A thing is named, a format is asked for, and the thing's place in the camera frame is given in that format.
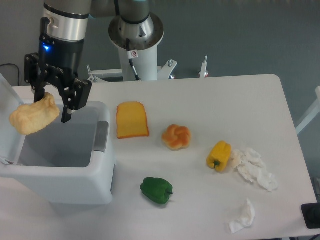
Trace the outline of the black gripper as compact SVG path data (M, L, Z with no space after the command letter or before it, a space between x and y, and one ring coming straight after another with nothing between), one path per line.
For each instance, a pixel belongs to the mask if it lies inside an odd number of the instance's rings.
M45 87L50 84L57 88L64 107L61 122L72 118L73 110L86 106L92 84L78 79L78 67L84 41L58 40L49 35L50 19L40 20L38 52L24 57L24 80L34 91L34 103L45 97Z

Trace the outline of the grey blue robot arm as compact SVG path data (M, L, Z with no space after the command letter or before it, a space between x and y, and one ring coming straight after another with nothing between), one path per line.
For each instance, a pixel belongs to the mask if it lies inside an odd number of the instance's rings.
M34 102L44 98L45 86L58 89L64 107L61 121L86 106L92 88L78 79L89 17L115 14L138 24L149 17L147 0L46 0L40 19L38 52L24 57L24 80L34 91Z

